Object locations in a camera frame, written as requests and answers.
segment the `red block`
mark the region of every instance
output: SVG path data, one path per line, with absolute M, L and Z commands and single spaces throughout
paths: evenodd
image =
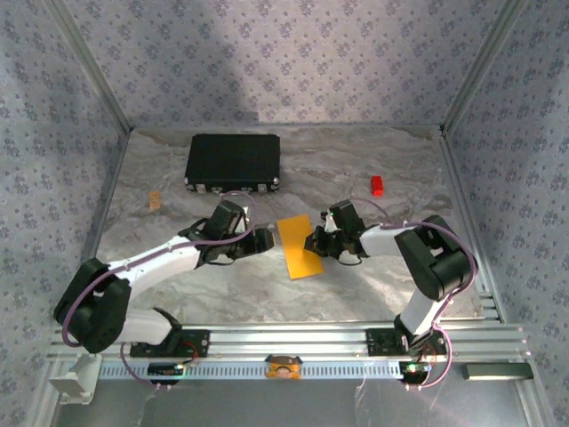
M 374 197 L 383 196 L 383 181 L 379 175 L 372 177 L 372 194 Z

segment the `yellow card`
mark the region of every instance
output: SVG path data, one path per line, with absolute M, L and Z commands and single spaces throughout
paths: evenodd
M 294 216 L 278 221 L 277 225 L 291 278 L 306 278 L 324 273 L 320 257 L 304 250 L 306 237 L 312 233 L 309 216 Z

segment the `wall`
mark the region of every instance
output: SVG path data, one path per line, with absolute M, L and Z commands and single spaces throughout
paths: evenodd
M 569 423 L 569 3 L 531 2 L 452 135 L 509 320 Z
M 124 136 L 39 1 L 0 2 L 0 425 L 22 425 L 52 310 Z
M 501 0 L 68 2 L 134 127 L 437 124 Z

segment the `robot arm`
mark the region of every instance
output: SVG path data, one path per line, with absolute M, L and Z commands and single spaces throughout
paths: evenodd
M 68 318 L 68 332 L 91 353 L 115 342 L 144 342 L 162 348 L 176 345 L 181 325 L 174 317 L 160 309 L 130 309 L 130 302 L 161 281 L 195 270 L 220 255 L 236 260 L 274 246 L 268 229 L 252 230 L 240 238 L 246 221 L 241 206 L 224 200 L 211 218 L 196 222 L 143 254 L 109 264 L 96 258 L 88 260 L 79 268 L 53 316 L 63 326 Z M 97 279 L 100 283 L 71 310 Z
M 318 226 L 306 239 L 305 249 L 310 252 L 336 260 L 344 251 L 359 258 L 403 255 L 417 289 L 396 316 L 395 329 L 408 350 L 422 346 L 447 300 L 471 274 L 469 256 L 449 236 L 454 233 L 448 224 L 433 215 L 421 226 L 405 230 L 382 224 L 366 228 L 349 200 L 322 212 L 322 219 L 325 226 Z

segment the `black case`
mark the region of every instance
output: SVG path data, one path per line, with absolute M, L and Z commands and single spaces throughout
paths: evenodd
M 280 138 L 258 134 L 199 134 L 186 165 L 190 191 L 275 191 L 280 185 Z

